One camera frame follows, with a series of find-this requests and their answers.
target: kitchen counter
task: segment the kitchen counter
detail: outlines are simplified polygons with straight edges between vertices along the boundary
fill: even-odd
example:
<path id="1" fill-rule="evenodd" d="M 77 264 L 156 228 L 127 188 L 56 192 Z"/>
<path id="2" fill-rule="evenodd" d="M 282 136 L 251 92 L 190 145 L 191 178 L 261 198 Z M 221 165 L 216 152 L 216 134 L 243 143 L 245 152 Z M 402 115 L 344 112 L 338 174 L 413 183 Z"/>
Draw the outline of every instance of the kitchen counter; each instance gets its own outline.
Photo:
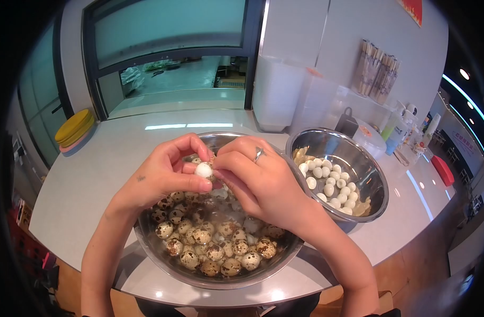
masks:
<path id="1" fill-rule="evenodd" d="M 187 124 L 196 123 L 195 127 Z M 159 143 L 188 132 L 236 131 L 264 137 L 284 149 L 287 134 L 260 133 L 251 111 L 189 110 L 108 120 L 75 155 L 59 155 L 33 211 L 30 231 L 52 253 L 77 270 L 112 196 Z M 433 165 L 420 157 L 409 169 L 395 156 L 378 160 L 388 181 L 385 213 L 366 224 L 340 224 L 376 265 L 417 236 L 453 197 Z M 290 300 L 331 287 L 326 262 L 310 245 L 269 279 L 237 290 L 215 291 L 175 280 L 146 257 L 134 232 L 126 242 L 113 287 L 177 306 L 255 306 Z"/>

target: ceiling light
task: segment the ceiling light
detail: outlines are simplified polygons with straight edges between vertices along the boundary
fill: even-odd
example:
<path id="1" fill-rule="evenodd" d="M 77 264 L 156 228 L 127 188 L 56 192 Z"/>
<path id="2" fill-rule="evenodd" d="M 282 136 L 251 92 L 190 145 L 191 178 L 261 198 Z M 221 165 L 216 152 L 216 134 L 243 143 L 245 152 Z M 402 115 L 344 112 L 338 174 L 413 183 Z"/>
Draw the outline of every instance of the ceiling light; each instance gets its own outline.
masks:
<path id="1" fill-rule="evenodd" d="M 467 73 L 465 70 L 463 70 L 462 68 L 461 68 L 461 70 L 460 70 L 460 71 L 461 71 L 461 75 L 462 75 L 462 77 L 464 77 L 465 79 L 469 80 L 469 75 L 468 75 L 468 73 Z"/>

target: chopstick bundle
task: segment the chopstick bundle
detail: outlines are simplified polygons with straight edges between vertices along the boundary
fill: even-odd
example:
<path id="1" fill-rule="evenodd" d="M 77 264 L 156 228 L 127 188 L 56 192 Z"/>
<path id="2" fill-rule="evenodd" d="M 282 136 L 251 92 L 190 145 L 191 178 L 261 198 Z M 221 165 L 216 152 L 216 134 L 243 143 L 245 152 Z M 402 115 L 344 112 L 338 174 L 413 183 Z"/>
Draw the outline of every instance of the chopstick bundle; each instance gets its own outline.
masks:
<path id="1" fill-rule="evenodd" d="M 377 74 L 376 81 L 370 92 L 370 97 L 380 105 L 383 105 L 390 94 L 390 90 L 397 79 L 401 62 L 395 56 L 385 54 L 382 66 Z"/>
<path id="2" fill-rule="evenodd" d="M 358 94 L 364 97 L 369 94 L 381 66 L 383 54 L 382 49 L 366 39 L 362 40 L 362 54 L 353 81 L 353 90 Z"/>

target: glass panel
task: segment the glass panel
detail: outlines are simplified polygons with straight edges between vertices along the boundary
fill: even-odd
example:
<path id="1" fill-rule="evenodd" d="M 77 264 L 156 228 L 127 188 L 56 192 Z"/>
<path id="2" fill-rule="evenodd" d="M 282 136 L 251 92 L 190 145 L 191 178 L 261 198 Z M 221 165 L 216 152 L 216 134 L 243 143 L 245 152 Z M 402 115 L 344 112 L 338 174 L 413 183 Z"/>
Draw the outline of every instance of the glass panel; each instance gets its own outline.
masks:
<path id="1" fill-rule="evenodd" d="M 99 68 L 191 47 L 240 47 L 245 0 L 140 1 L 95 24 Z"/>

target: ring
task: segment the ring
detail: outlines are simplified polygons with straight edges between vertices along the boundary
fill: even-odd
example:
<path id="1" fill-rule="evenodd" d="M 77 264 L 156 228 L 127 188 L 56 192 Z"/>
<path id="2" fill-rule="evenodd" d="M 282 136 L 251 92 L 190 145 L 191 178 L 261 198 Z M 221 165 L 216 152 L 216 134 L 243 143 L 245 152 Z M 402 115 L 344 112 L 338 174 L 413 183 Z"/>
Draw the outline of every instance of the ring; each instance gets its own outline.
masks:
<path id="1" fill-rule="evenodd" d="M 258 148 L 256 147 L 256 157 L 254 158 L 254 162 L 256 163 L 256 161 L 260 158 L 260 156 L 262 155 L 266 155 L 266 153 L 264 152 L 264 150 L 262 148 Z"/>

